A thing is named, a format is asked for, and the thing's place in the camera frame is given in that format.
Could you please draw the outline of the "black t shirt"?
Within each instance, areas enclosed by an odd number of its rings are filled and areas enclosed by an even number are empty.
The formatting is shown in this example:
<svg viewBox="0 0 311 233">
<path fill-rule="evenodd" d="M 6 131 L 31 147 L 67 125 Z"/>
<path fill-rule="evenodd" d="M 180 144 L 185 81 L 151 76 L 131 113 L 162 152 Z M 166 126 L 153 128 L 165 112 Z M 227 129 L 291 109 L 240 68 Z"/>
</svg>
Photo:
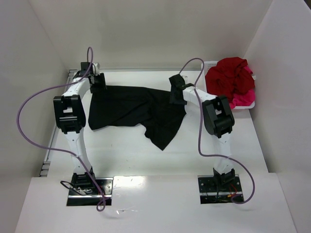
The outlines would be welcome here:
<svg viewBox="0 0 311 233">
<path fill-rule="evenodd" d="M 164 150 L 176 136 L 185 115 L 184 105 L 170 103 L 169 91 L 110 85 L 92 94 L 88 124 L 93 131 L 141 124 L 145 137 Z"/>
</svg>

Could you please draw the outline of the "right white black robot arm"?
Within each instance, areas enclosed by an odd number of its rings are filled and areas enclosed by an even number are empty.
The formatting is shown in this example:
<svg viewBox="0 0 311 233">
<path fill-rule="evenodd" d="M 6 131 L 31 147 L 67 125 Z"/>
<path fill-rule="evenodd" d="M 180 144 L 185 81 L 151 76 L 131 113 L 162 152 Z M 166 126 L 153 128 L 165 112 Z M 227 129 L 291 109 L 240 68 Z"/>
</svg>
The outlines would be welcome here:
<svg viewBox="0 0 311 233">
<path fill-rule="evenodd" d="M 177 74 L 169 78 L 171 84 L 170 103 L 186 105 L 191 102 L 200 109 L 200 129 L 205 128 L 213 138 L 216 150 L 213 178 L 220 188 L 234 180 L 235 171 L 229 157 L 231 156 L 231 132 L 235 120 L 225 96 L 215 96 L 186 83 Z"/>
</svg>

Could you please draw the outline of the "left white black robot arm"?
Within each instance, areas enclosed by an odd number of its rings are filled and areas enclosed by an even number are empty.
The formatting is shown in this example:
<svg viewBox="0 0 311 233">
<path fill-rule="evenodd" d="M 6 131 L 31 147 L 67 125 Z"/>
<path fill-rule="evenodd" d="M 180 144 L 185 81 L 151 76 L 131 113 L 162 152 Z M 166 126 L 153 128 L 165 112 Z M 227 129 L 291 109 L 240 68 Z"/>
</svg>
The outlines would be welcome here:
<svg viewBox="0 0 311 233">
<path fill-rule="evenodd" d="M 104 74 L 100 72 L 99 63 L 82 62 L 81 70 L 73 77 L 73 83 L 67 91 L 53 99 L 57 127 L 65 135 L 70 151 L 74 153 L 74 171 L 71 185 L 76 190 L 87 192 L 96 188 L 95 175 L 88 160 L 84 143 L 86 115 L 82 98 L 87 91 L 92 93 L 106 89 Z"/>
</svg>

